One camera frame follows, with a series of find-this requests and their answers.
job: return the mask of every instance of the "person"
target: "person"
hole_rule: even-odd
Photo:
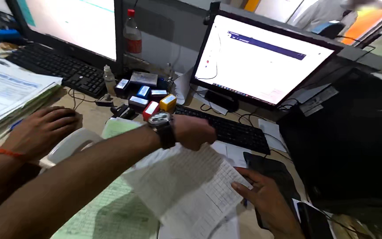
[[[49,107],[36,111],[14,127],[0,149],[19,153],[22,158],[0,154],[0,204],[38,175],[40,167],[27,162],[43,158],[79,123],[80,117],[74,110]]]
[[[341,21],[345,27],[340,32],[344,35],[355,23],[357,10],[365,5],[374,5],[382,9],[380,0],[318,0],[305,10],[291,25],[306,31],[330,21]]]
[[[159,114],[149,122],[166,129],[161,121],[168,116]],[[126,169],[159,148],[171,147],[165,136],[174,138],[173,145],[179,142],[191,150],[216,140],[215,129],[204,119],[174,115],[169,128],[172,134],[144,125],[101,141],[28,182],[0,206],[0,239],[50,238]],[[232,187],[256,206],[274,235],[303,238],[275,182],[252,171],[237,170],[252,180],[255,189],[236,183]]]

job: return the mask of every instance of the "watch face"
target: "watch face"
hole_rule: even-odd
[[[168,112],[159,112],[148,119],[148,123],[152,125],[162,125],[170,121],[170,114]]]

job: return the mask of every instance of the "wristwatch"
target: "wristwatch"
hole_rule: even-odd
[[[159,112],[148,119],[148,125],[160,137],[163,149],[175,146],[176,138],[173,132],[173,117],[168,112]]]

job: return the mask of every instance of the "green paper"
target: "green paper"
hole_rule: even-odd
[[[158,221],[121,177],[51,239],[157,239]]]
[[[141,126],[141,123],[127,119],[109,119],[104,127],[101,137],[109,139]]]

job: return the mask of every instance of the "hand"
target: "hand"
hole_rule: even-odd
[[[23,154],[26,160],[39,160],[76,130],[79,119],[72,109],[60,106],[41,109],[14,127],[1,148]]]
[[[215,129],[205,119],[176,114],[173,124],[176,141],[185,148],[197,151],[205,142],[216,141]]]
[[[299,223],[272,178],[263,176],[246,168],[235,168],[253,185],[246,186],[233,182],[232,188],[243,198],[249,200],[259,212],[269,229],[278,238],[304,239]]]

